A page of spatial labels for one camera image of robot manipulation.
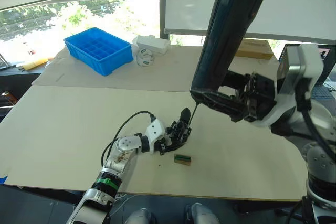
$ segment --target window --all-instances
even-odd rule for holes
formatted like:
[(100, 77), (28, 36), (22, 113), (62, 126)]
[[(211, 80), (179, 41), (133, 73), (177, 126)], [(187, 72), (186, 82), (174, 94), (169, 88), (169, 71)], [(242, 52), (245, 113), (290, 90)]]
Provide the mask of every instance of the window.
[(158, 37), (159, 0), (88, 0), (2, 11), (0, 54), (11, 64), (53, 58), (64, 38), (91, 27), (128, 42), (138, 34)]
[[(274, 40), (274, 39), (266, 39), (266, 40), (271, 46), (273, 54), (275, 55), (277, 59), (280, 58), (281, 52), (286, 43), (295, 43), (295, 44), (305, 43), (305, 42), (287, 41), (287, 40)], [(171, 45), (203, 46), (204, 41), (205, 41), (205, 36), (170, 34), (170, 41), (171, 41)]]

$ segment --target floor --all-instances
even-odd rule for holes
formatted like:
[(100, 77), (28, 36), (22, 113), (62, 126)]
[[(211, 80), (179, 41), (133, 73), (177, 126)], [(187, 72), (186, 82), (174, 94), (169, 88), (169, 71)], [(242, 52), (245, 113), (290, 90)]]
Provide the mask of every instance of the floor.
[[(132, 212), (143, 207), (155, 214), (158, 223), (183, 223), (185, 205), (194, 202), (200, 202), (209, 207), (221, 223), (285, 223), (285, 218), (275, 216), (273, 211), (238, 215), (233, 211), (232, 203), (228, 200), (154, 195), (126, 195), (112, 209), (111, 223), (125, 223)], [(0, 186), (1, 224), (66, 223), (72, 210), (71, 204)]]

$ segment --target small block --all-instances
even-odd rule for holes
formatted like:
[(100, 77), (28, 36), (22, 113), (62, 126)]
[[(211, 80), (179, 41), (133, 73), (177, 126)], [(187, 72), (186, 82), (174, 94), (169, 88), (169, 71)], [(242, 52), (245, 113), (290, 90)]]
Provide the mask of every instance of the small block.
[(180, 154), (174, 154), (174, 162), (182, 165), (191, 165), (191, 157)]

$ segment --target blue tape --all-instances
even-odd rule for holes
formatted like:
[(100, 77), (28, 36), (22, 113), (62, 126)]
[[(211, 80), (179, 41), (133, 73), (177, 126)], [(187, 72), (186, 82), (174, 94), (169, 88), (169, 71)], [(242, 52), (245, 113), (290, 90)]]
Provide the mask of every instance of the blue tape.
[(0, 178), (0, 184), (4, 184), (8, 176)]

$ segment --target green band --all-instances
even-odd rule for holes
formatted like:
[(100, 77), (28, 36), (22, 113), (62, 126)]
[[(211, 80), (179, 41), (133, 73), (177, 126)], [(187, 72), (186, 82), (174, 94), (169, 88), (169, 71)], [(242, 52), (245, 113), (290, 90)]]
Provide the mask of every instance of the green band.
[(113, 187), (117, 191), (119, 189), (119, 187), (115, 183), (113, 183), (110, 178), (97, 178), (96, 182), (102, 182), (105, 185)]

